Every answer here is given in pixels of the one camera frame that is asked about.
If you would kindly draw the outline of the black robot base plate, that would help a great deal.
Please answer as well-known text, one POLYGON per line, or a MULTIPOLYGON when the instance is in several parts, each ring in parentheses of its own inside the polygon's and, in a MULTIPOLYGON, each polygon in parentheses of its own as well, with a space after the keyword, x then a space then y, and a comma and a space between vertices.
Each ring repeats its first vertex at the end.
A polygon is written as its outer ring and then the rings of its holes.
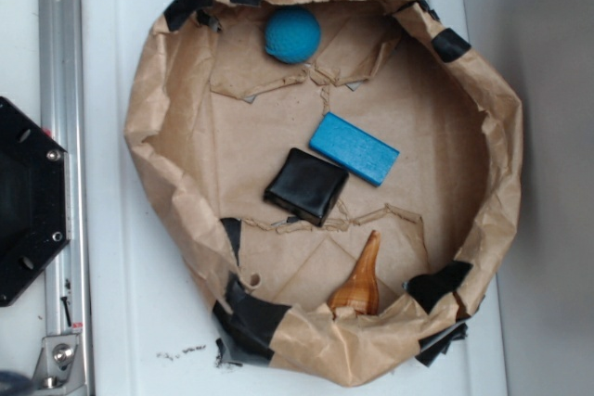
POLYGON ((69 242, 67 152, 1 98, 1 305, 12 305, 69 242))

